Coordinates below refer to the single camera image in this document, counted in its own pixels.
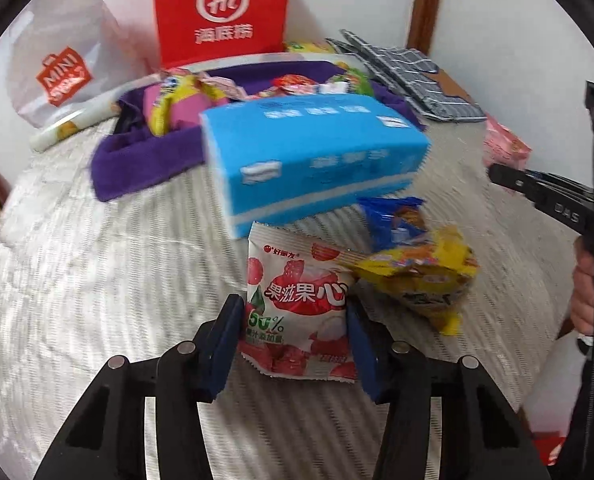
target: human hand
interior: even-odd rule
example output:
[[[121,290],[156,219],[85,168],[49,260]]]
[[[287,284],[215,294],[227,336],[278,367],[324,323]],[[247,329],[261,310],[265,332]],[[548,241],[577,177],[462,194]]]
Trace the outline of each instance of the human hand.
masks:
[[[570,319],[577,332],[592,335],[594,327],[594,256],[584,248],[581,237],[574,241],[576,267],[570,297]]]

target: white plastic bag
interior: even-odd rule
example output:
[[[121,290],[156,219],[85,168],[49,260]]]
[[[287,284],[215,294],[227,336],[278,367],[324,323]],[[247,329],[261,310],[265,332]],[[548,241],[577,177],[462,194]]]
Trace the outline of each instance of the white plastic bag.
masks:
[[[8,95],[37,128],[148,73],[101,0],[32,0],[10,35]]]

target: gray plaid cloth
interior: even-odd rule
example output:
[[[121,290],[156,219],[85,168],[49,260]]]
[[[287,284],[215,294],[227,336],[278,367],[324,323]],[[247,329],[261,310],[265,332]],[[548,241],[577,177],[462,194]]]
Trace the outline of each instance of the gray plaid cloth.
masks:
[[[458,96],[447,96],[439,83],[424,75],[439,67],[414,48],[383,48],[366,43],[356,34],[341,30],[349,43],[328,40],[337,50],[354,54],[368,67],[375,79],[390,91],[406,98],[421,115],[435,121],[484,121],[478,106]]]

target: blue gripper pad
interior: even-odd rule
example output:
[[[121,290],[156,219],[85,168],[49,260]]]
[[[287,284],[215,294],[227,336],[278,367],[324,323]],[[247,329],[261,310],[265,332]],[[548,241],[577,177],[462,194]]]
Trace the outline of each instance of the blue gripper pad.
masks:
[[[368,318],[357,298],[348,298],[346,305],[348,339],[363,391],[374,403],[381,404],[389,387],[387,349],[392,344],[392,337],[385,326]],[[374,332],[382,331],[385,332],[382,334],[381,342],[371,338],[375,335]],[[384,345],[385,352],[376,347],[376,344]]]
[[[199,357],[202,387],[213,399],[226,386],[243,316],[244,300],[237,294],[229,295],[202,345]]]

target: red paper bag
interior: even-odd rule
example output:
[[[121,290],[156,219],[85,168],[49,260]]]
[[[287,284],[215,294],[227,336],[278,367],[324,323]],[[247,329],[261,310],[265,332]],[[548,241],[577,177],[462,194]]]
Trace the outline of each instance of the red paper bag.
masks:
[[[283,50],[288,0],[155,0],[165,68]]]

